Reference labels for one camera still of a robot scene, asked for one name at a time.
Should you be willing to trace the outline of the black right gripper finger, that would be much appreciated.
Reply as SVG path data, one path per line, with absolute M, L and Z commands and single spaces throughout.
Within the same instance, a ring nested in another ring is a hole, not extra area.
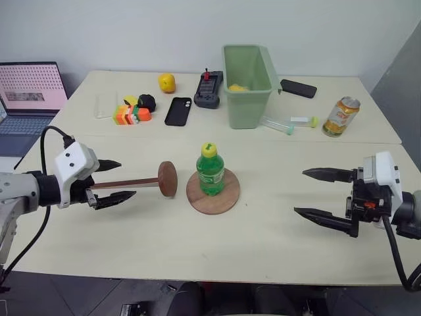
M 295 207 L 294 211 L 319 226 L 344 232 L 353 238 L 358 237 L 358 221 L 336 217 L 330 212 L 313 208 Z
M 302 174 L 325 182 L 351 183 L 356 177 L 357 169 L 312 168 L 304 170 Z

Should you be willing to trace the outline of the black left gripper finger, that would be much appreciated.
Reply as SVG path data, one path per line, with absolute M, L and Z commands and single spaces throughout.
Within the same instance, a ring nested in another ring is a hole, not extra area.
M 132 196 L 136 194 L 136 191 L 121 191 L 115 192 L 107 197 L 97 197 L 95 195 L 95 205 L 93 208 L 95 210 L 104 209 L 108 207 L 112 207 L 118 205 L 120 203 L 125 202 L 126 200 L 130 199 Z
M 109 171 L 122 166 L 121 163 L 108 159 L 99 159 L 98 162 L 99 167 L 97 169 L 97 172 Z

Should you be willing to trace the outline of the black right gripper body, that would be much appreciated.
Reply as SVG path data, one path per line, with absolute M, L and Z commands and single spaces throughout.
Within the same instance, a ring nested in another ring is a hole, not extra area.
M 391 189 L 375 182 L 366 184 L 363 168 L 353 170 L 353 187 L 347 198 L 345 216 L 353 221 L 378 223 L 383 215 L 391 216 Z

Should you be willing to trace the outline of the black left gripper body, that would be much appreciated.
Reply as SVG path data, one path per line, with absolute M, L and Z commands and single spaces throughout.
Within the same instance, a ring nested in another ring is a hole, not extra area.
M 97 198 L 91 190 L 94 184 L 92 176 L 84 180 L 76 180 L 70 187 L 70 204 L 87 203 L 90 207 L 96 207 Z

